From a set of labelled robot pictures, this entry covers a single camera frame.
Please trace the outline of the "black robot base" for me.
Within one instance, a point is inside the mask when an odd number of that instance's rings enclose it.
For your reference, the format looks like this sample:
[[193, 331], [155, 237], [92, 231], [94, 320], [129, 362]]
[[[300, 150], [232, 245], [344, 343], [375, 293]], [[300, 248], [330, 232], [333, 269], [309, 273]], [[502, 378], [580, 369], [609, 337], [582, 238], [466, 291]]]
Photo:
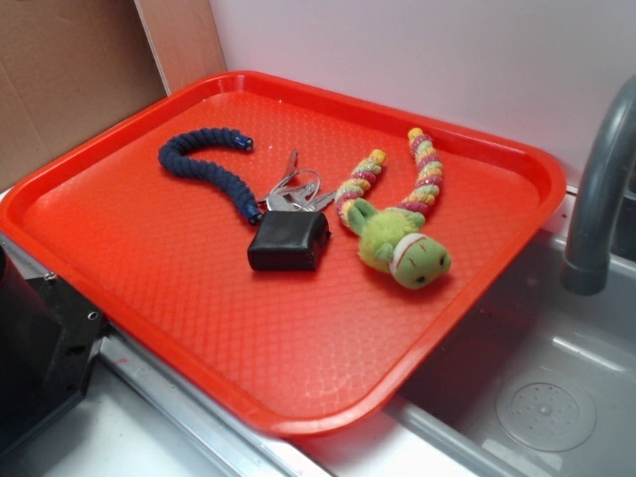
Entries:
[[103, 314], [59, 277], [26, 278], [1, 252], [1, 456], [85, 397]]

